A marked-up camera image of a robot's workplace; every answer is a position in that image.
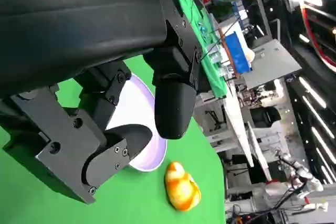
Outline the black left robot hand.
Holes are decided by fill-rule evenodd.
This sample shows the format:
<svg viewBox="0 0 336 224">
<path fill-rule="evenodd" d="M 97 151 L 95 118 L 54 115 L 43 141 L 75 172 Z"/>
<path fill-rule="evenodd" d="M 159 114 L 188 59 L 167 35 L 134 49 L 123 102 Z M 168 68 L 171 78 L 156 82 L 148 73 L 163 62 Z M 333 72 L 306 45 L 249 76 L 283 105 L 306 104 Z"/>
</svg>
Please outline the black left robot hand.
<svg viewBox="0 0 336 224">
<path fill-rule="evenodd" d="M 146 147 L 141 124 L 107 129 L 131 78 L 153 69 L 159 135 L 180 139 L 198 90 L 202 48 L 179 0 L 1 0 L 5 148 L 52 190 L 91 204 Z"/>
</svg>

